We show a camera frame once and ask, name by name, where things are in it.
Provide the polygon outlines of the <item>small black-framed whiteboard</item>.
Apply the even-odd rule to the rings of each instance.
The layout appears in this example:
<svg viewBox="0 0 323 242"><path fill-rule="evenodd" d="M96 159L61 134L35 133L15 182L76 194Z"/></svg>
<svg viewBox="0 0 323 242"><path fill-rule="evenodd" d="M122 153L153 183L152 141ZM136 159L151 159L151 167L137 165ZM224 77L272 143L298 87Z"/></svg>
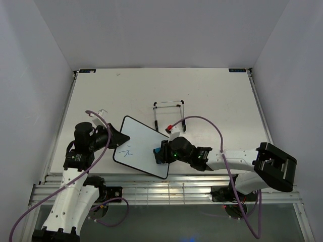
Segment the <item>small black-framed whiteboard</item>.
<svg viewBox="0 0 323 242"><path fill-rule="evenodd" d="M123 118L120 132L130 140L115 149L114 162L161 179L168 177L169 165L157 164L153 154L168 136L128 115Z"/></svg>

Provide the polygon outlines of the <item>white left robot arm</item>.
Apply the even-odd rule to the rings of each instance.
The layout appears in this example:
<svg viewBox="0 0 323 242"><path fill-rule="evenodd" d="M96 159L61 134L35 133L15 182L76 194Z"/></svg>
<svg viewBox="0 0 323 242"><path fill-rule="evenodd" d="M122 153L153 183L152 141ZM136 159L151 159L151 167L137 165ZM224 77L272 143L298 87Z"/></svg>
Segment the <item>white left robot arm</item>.
<svg viewBox="0 0 323 242"><path fill-rule="evenodd" d="M80 230L91 210L107 211L109 202L123 200L119 189L109 188L100 176L89 176L94 154L116 149L130 140L111 124L106 127L82 122L75 126L74 140L67 146L60 191L41 229L32 241L80 241Z"/></svg>

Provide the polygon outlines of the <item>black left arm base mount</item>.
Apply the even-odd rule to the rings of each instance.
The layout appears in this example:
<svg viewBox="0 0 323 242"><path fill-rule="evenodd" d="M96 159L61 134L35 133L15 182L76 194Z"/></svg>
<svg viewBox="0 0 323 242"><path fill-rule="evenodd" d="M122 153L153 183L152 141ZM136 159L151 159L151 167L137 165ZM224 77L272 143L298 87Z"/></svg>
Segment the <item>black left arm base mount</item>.
<svg viewBox="0 0 323 242"><path fill-rule="evenodd" d="M105 184L105 179L100 176L90 176L88 177L83 186L94 186L98 188L99 197L95 201L96 203L103 202L108 199L121 197L123 193L123 188L118 186L107 186Z"/></svg>

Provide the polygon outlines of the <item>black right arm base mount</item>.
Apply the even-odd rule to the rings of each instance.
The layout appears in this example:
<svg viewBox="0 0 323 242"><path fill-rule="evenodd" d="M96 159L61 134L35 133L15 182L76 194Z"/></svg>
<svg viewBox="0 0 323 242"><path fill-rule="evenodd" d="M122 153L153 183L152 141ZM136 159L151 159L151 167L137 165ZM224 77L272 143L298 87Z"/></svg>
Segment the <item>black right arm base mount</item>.
<svg viewBox="0 0 323 242"><path fill-rule="evenodd" d="M212 186L210 188L211 200L213 202L236 202L233 189L231 187Z"/></svg>

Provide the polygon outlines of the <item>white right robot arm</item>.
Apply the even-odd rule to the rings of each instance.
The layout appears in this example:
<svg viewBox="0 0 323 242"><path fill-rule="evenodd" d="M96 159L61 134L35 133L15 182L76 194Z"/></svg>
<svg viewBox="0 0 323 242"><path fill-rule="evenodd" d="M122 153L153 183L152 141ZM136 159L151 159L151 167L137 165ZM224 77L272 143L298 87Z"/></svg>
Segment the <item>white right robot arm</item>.
<svg viewBox="0 0 323 242"><path fill-rule="evenodd" d="M241 171L228 187L229 197L240 200L255 190L272 188L293 191L297 160L271 143L262 142L254 150L220 151L196 147L184 137L164 140L153 150L157 164L181 161L198 171L233 169Z"/></svg>

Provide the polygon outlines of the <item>blue bone-shaped eraser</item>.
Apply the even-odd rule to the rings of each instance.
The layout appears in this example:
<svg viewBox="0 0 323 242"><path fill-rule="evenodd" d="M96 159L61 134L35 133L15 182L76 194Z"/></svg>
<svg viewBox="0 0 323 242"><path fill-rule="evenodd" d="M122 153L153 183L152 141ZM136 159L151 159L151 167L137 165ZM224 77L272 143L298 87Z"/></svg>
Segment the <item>blue bone-shaped eraser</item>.
<svg viewBox="0 0 323 242"><path fill-rule="evenodd" d="M157 164L157 157L158 157L158 156L161 156L160 148L155 148L155 149L153 149L153 154L154 154L155 161L156 161L156 164Z"/></svg>

